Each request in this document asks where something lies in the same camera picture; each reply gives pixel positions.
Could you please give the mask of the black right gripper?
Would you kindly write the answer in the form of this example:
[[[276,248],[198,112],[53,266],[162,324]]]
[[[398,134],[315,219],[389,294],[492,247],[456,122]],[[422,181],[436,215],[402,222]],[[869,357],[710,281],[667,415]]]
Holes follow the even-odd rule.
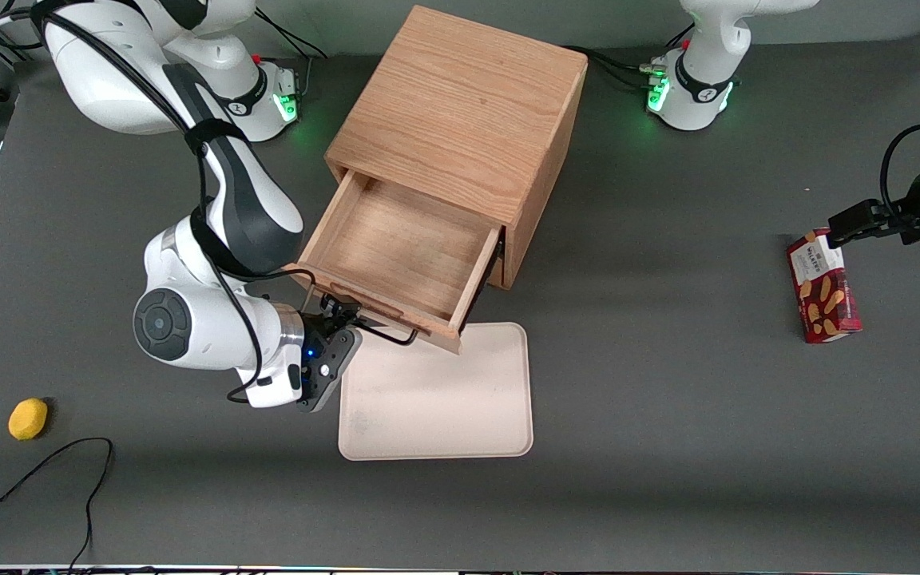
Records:
[[[365,320],[348,311],[348,298],[326,292],[315,313],[300,311],[304,327],[303,360],[325,360],[348,343],[346,328],[366,328]]]

